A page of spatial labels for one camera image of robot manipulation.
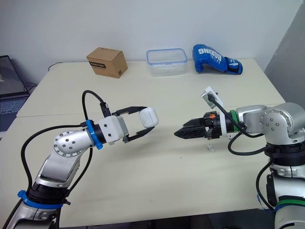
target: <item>black cable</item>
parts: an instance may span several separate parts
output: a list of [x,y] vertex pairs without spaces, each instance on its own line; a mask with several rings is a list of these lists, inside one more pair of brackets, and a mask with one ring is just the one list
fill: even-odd
[[36,84],[36,83],[32,83],[32,82],[26,82],[25,84],[27,84],[27,83],[30,83],[30,84],[33,84],[33,85],[37,86],[37,84]]
[[30,190],[30,188],[32,187],[32,176],[31,176],[31,172],[29,170],[26,158],[25,158],[25,149],[27,147],[27,145],[30,143],[31,140],[33,140],[35,137],[37,137],[38,135],[41,135],[47,131],[50,130],[55,130],[55,129],[60,129],[60,128],[71,128],[71,127],[81,127],[81,125],[57,125],[57,126],[52,126],[43,130],[40,130],[38,132],[36,132],[35,134],[33,134],[31,137],[29,137],[23,144],[22,148],[21,148],[21,160],[22,160],[22,164],[25,170],[25,173],[28,177],[28,189],[27,189],[27,194]]
[[54,66],[54,65],[56,65],[56,64],[58,64],[58,63],[62,63],[62,62],[56,62],[56,63],[50,65],[50,66],[48,67],[48,71],[50,70],[50,68],[51,68],[52,66]]
[[261,200],[266,204],[266,206],[271,210],[271,211],[274,211],[273,207],[265,200],[264,196],[262,195],[260,189],[259,189],[259,180],[262,176],[262,174],[264,173],[264,171],[269,168],[269,166],[272,164],[272,159],[270,159],[270,161],[267,163],[267,165],[265,165],[261,171],[259,171],[259,173],[257,174],[257,177],[256,177],[256,183],[255,183],[255,186],[256,186],[256,191],[257,191],[257,194],[259,195],[259,197],[261,198]]
[[61,208],[58,208],[56,210],[56,222],[55,222],[55,228],[56,229],[59,229],[59,220],[60,220],[60,217],[61,217]]
[[87,114],[87,110],[86,110],[86,104],[85,104],[85,97],[86,97],[86,94],[92,94],[94,95],[99,101],[100,103],[104,103],[104,101],[102,100],[102,98],[100,98],[95,92],[93,91],[90,91],[90,90],[86,90],[82,93],[82,96],[81,96],[81,104],[82,104],[82,108],[84,110],[84,115],[85,115],[85,119],[88,120],[88,114]]
[[231,146],[233,144],[233,142],[240,136],[242,135],[242,132],[238,132],[237,135],[234,136],[234,138],[231,139],[231,141],[229,142],[228,144],[228,150],[232,153],[232,154],[235,154],[235,155],[239,155],[239,156],[250,156],[250,155],[255,155],[255,154],[259,154],[263,151],[266,150],[267,147],[263,147],[263,148],[260,148],[258,150],[255,150],[255,151],[251,151],[251,152],[236,152],[234,150],[232,150]]
[[34,87],[37,87],[37,86],[32,86],[30,89],[28,89],[28,91],[31,90],[31,89],[33,89]]
[[213,95],[209,94],[208,95],[208,99],[209,101],[211,101],[213,104],[215,104],[223,113],[224,115],[244,134],[246,135],[247,137],[251,137],[251,138],[255,138],[255,137],[260,137],[260,136],[263,136],[263,134],[258,134],[258,135],[250,135],[248,134],[247,132],[244,131],[243,127],[240,126],[233,118],[231,118],[227,111],[219,104],[216,102],[215,98]]
[[20,206],[20,204],[23,202],[23,199],[21,198],[18,203],[15,205],[14,209],[11,211],[9,217],[7,218],[7,220],[5,221],[4,225],[3,225],[3,229],[6,229],[8,224],[10,223],[11,218],[13,217],[13,215],[15,214],[17,208]]
[[77,183],[81,180],[82,176],[85,174],[85,172],[87,171],[89,164],[91,162],[92,159],[92,154],[93,154],[93,149],[90,148],[90,152],[89,152],[89,157],[88,157],[88,161],[87,164],[85,166],[85,168],[83,169],[83,171],[81,172],[80,176],[77,178],[77,180],[73,183],[73,185],[71,186],[71,188],[67,191],[65,198],[67,196],[69,196],[69,194],[72,192],[72,190],[75,188],[75,186],[77,185]]

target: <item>blue boxing glove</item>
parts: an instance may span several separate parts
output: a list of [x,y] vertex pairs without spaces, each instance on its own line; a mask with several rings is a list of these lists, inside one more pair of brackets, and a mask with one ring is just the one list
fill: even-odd
[[203,71],[203,64],[229,74],[241,74],[242,64],[235,59],[222,56],[215,49],[204,44],[197,44],[193,47],[193,60],[198,73]]

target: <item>plastic container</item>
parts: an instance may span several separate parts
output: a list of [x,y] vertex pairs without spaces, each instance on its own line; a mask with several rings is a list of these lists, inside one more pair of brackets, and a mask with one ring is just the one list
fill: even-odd
[[146,52],[147,63],[153,76],[179,75],[186,72],[183,49],[159,49]]

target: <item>cardboard box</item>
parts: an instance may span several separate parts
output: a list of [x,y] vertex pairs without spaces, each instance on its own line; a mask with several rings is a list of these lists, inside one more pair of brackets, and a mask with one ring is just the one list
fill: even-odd
[[122,51],[97,48],[91,52],[87,59],[95,74],[120,78],[127,70],[127,63]]

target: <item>table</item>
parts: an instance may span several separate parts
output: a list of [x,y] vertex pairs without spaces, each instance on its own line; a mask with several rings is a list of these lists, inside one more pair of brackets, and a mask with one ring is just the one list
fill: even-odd
[[[120,79],[95,75],[87,62],[60,63],[43,78],[17,116],[80,114],[85,89],[100,95],[112,110],[130,105],[177,110],[209,108],[201,98],[207,86],[219,93],[225,106],[285,102],[255,60],[240,61],[244,67],[241,75],[208,67],[205,73],[197,74],[190,61],[186,74],[160,77],[150,75],[146,62],[128,62],[128,70]],[[87,106],[90,112],[99,111],[93,96],[88,96]]]
[[[89,114],[98,120],[99,113]],[[197,138],[184,140],[173,132],[180,128],[177,121],[159,114],[160,126],[147,136],[124,144],[104,145],[93,151],[93,160],[64,206],[61,227],[99,225],[197,215],[259,208],[255,178],[267,163],[264,154],[235,156],[226,147],[228,139],[207,142]],[[126,117],[128,126],[136,124],[137,115]],[[23,142],[40,129],[62,124],[77,124],[81,114],[17,118],[0,141],[1,207],[3,225],[18,201],[17,192],[26,189],[20,149]],[[45,133],[29,144],[26,150],[29,168],[35,178],[44,159],[51,152],[53,138],[60,133]],[[215,152],[207,150],[213,145]],[[238,150],[254,150],[265,144],[264,138],[244,137],[235,143]],[[82,156],[81,168],[88,152]],[[265,176],[261,189],[265,192]]]
[[[238,76],[212,70],[196,74],[190,70],[189,63],[188,74],[156,78],[149,75],[144,62],[130,62],[129,70],[119,80],[94,75],[87,63],[55,67],[0,141],[0,226],[18,201],[17,192],[27,187],[20,160],[23,142],[43,128],[83,122],[81,94],[85,89],[100,94],[111,111],[130,105],[152,106],[160,122],[147,136],[133,142],[118,141],[113,146],[106,144],[102,151],[94,149],[91,166],[69,196],[72,205],[62,209],[61,227],[260,207],[255,179],[267,162],[264,154],[232,155],[226,149],[227,138],[208,142],[203,138],[183,140],[173,135],[184,122],[211,111],[201,98],[208,85],[219,92],[227,110],[284,102],[254,60],[241,61],[244,73]],[[89,118],[98,121],[102,117],[98,102],[90,95],[87,102]],[[142,129],[137,114],[123,117],[131,135]],[[34,177],[59,132],[51,131],[29,144],[26,155]],[[234,148],[240,151],[265,144],[263,137],[241,138],[234,143]],[[215,152],[207,150],[208,143]],[[81,169],[87,156],[88,153],[82,156]],[[264,193],[266,180],[262,177]]]

